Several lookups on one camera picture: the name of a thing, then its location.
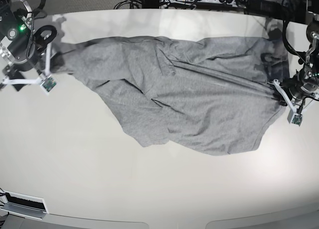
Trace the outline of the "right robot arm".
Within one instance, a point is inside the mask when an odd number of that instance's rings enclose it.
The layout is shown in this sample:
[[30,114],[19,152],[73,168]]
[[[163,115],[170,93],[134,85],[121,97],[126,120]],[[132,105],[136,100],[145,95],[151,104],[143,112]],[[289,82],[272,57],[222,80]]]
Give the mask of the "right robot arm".
[[50,71],[56,54],[52,42],[57,36],[53,25],[35,29],[35,21],[44,19],[46,0],[32,9],[27,0],[0,0],[0,57],[3,79],[0,87],[11,85],[20,91],[27,85],[39,85],[49,93],[56,85]]

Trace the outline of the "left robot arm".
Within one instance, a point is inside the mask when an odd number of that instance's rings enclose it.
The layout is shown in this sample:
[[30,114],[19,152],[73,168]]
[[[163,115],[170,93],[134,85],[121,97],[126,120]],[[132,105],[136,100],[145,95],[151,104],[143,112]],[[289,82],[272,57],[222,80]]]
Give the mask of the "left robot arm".
[[280,79],[280,104],[293,110],[319,99],[319,0],[282,0],[282,40],[288,63]]

